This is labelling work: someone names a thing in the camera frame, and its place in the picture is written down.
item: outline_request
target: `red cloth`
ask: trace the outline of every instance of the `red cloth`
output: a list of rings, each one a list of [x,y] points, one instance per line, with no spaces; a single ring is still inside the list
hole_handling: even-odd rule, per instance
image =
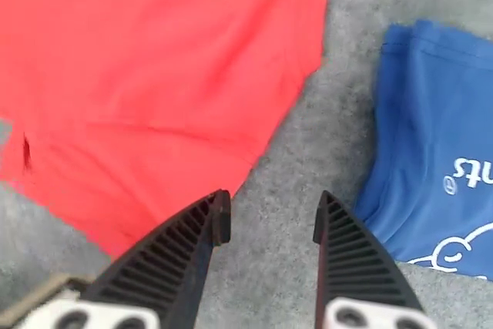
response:
[[[235,193],[320,65],[327,0],[0,0],[0,177],[113,256]]]

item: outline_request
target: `screw hole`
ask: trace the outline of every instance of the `screw hole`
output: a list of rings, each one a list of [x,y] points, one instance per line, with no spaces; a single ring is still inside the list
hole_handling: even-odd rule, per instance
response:
[[[87,322],[87,314],[73,311],[64,315],[56,325],[56,329],[83,329]]]
[[[362,314],[352,308],[341,308],[336,319],[347,327],[366,327],[367,321]]]
[[[122,321],[115,329],[146,329],[146,324],[141,319],[132,317]]]
[[[423,327],[412,319],[400,319],[397,322],[397,329],[423,329]]]

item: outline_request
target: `gray carpet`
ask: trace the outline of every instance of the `gray carpet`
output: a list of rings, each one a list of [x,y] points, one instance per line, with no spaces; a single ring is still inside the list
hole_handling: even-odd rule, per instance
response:
[[[493,36],[493,0],[331,0],[324,67],[234,200],[230,244],[213,257],[197,328],[311,328],[323,189],[353,202],[373,154],[371,87],[390,22],[418,17]],[[0,307],[55,271],[108,260],[70,227],[0,189]],[[402,266],[442,328],[493,327],[493,284]]]

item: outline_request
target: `red fabric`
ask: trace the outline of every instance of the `red fabric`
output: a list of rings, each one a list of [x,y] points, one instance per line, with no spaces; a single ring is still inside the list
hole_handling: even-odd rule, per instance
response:
[[[0,0],[0,176],[118,256],[235,193],[320,65],[327,0]]]

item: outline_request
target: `blue cloth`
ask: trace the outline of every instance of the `blue cloth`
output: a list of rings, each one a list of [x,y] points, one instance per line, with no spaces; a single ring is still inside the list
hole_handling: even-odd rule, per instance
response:
[[[493,44],[425,20],[392,25],[375,116],[356,214],[396,260],[493,280]]]

